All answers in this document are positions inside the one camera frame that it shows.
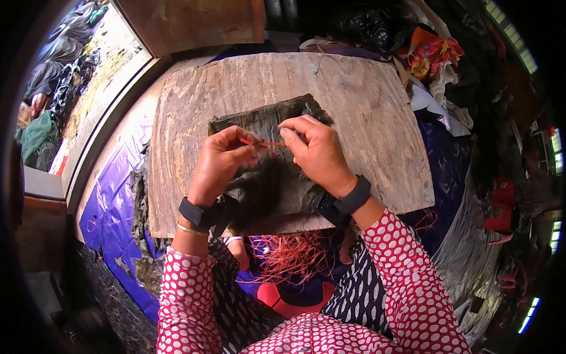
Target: wood grain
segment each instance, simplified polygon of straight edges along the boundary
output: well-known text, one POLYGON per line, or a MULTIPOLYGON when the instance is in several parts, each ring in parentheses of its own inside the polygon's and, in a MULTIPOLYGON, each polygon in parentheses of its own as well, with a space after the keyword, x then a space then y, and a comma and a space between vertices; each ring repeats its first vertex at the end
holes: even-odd
MULTIPOLYGON (((331 54, 255 54, 180 69, 165 83, 149 154, 151 235, 173 236, 177 207, 191 185, 213 116, 307 93, 334 119, 349 167, 372 182, 374 196, 396 213, 434 205, 425 146, 392 67, 331 54)), ((332 227, 323 218, 304 215, 297 222, 267 226, 263 233, 332 227)))
POLYGON ((115 0, 154 57, 222 44, 263 43, 263 0, 115 0))

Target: gold bangle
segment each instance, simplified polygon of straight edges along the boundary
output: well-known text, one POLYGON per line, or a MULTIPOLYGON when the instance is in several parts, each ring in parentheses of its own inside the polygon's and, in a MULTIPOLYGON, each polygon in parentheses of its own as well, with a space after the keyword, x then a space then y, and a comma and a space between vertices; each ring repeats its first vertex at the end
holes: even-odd
POLYGON ((194 230, 192 230, 192 229, 187 229, 186 227, 180 225, 179 222, 177 222, 177 227, 178 227, 181 231, 185 231, 185 232, 192 233, 192 234, 199 235, 199 236, 207 236, 207 237, 208 237, 208 234, 207 234, 207 233, 202 233, 202 232, 194 231, 194 230))

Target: hand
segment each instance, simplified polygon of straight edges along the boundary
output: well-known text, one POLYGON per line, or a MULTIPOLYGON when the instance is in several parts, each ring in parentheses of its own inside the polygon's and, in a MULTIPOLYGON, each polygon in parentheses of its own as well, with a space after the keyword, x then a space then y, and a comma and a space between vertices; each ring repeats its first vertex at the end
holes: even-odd
POLYGON ((284 120, 279 128, 294 155, 293 162, 310 179, 336 198, 343 198, 354 189, 358 177, 348 168, 336 130, 309 115, 284 120), (305 141, 293 130, 304 134, 305 141))
POLYGON ((263 142, 255 133, 235 125, 204 140, 187 196, 189 202, 194 205, 213 205, 240 165, 258 163, 257 154, 266 149, 258 145, 245 145, 240 138, 253 143, 263 142))

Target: black strap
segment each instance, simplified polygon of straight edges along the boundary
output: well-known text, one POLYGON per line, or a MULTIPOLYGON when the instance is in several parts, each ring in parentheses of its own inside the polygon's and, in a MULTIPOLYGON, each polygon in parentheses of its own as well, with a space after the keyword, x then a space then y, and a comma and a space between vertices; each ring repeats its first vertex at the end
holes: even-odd
POLYGON ((191 222, 191 229, 207 233, 216 225, 213 236, 220 237, 238 211, 238 200, 222 194, 211 207, 193 205, 184 197, 179 206, 179 213, 191 222))
POLYGON ((347 196, 334 202, 334 206, 345 214, 352 214, 359 209, 371 195, 371 183, 363 176, 358 176, 358 182, 347 196))

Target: dirt ground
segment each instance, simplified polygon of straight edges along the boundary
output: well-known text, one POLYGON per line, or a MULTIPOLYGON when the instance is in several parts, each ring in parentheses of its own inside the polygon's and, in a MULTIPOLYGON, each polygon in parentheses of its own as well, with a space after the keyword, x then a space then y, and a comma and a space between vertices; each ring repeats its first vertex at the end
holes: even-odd
POLYGON ((88 53, 100 48, 100 65, 96 67, 87 89, 71 111, 67 126, 63 130, 63 138, 68 140, 75 138, 87 113, 96 105, 97 97, 104 94, 115 74, 139 52, 136 38, 112 4, 109 3, 108 6, 108 12, 92 36, 91 42, 86 45, 85 52, 88 53))

